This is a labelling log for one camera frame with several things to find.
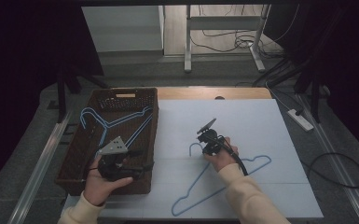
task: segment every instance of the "wooden table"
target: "wooden table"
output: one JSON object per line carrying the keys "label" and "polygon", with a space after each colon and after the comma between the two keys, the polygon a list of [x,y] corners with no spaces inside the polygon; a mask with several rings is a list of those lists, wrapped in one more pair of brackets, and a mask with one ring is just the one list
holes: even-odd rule
{"label": "wooden table", "polygon": [[271,99],[266,88],[228,87],[158,87],[158,97],[164,100],[210,100],[217,96],[225,99]]}

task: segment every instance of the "black device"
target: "black device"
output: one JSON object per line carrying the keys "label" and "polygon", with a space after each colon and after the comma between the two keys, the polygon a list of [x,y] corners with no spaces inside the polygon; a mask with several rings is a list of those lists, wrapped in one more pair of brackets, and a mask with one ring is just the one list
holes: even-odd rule
{"label": "black device", "polygon": [[125,159],[143,156],[144,151],[128,150],[120,136],[98,150],[98,154],[102,155],[98,162],[98,171],[103,178],[109,181],[116,181],[125,177],[132,177],[137,180],[145,172],[150,171],[154,165],[154,162],[142,166],[126,165]]}
{"label": "black device", "polygon": [[206,146],[202,149],[202,153],[213,156],[213,154],[217,154],[223,148],[240,165],[243,174],[248,175],[242,160],[230,146],[225,145],[225,137],[217,135],[217,132],[211,129],[215,121],[216,119],[212,119],[197,132],[197,134],[200,134],[200,136],[197,137],[199,141],[206,143]]}

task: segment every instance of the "extension cord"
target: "extension cord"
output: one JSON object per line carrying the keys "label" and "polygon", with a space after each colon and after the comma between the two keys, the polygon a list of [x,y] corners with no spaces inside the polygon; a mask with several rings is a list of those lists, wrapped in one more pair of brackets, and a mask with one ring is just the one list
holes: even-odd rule
{"label": "extension cord", "polygon": [[287,114],[290,116],[290,118],[292,118],[298,125],[301,126],[301,128],[304,129],[304,131],[308,132],[310,130],[313,129],[313,126],[306,120],[304,119],[301,115],[296,115],[296,110],[295,109],[291,109],[289,111],[287,111]]}

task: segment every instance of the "brown basket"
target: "brown basket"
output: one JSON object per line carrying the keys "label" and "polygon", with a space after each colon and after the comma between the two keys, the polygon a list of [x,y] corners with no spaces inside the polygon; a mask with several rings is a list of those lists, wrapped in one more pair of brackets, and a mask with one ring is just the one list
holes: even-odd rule
{"label": "brown basket", "polygon": [[[152,110],[141,117],[130,119],[117,126],[109,128],[104,138],[104,144],[121,136],[126,142],[139,128],[145,119],[152,114],[152,119],[142,132],[132,142],[129,150],[143,149],[142,156],[130,158],[129,166],[142,166],[153,162],[154,143],[159,117],[159,105],[156,88],[115,89],[93,91],[87,107],[93,108],[104,120],[112,121],[129,114],[142,111],[146,106]],[[104,127],[92,116],[85,115],[86,129],[78,124],[76,132],[69,144],[66,156],[55,183],[65,189],[70,195],[78,196],[85,188],[85,179],[99,147]],[[145,174],[126,187],[114,190],[113,194],[147,194],[151,190],[152,171]]]}

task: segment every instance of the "white table surface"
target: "white table surface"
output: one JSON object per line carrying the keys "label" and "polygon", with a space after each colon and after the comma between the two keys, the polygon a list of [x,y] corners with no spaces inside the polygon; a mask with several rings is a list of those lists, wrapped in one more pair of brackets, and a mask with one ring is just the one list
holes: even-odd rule
{"label": "white table surface", "polygon": [[[151,192],[146,195],[111,196],[101,217],[117,219],[232,219],[225,190],[188,209],[179,216],[173,204],[186,195],[207,161],[202,157],[197,131],[213,118],[218,134],[229,136],[240,158],[259,155],[271,163],[251,174],[260,188],[288,218],[314,219],[323,214],[299,161],[296,149],[275,100],[159,100],[159,121],[155,143],[155,165]],[[245,161],[248,172],[269,161]],[[174,207],[177,215],[224,187],[209,166],[190,191]],[[78,197],[68,196],[64,208]]]}

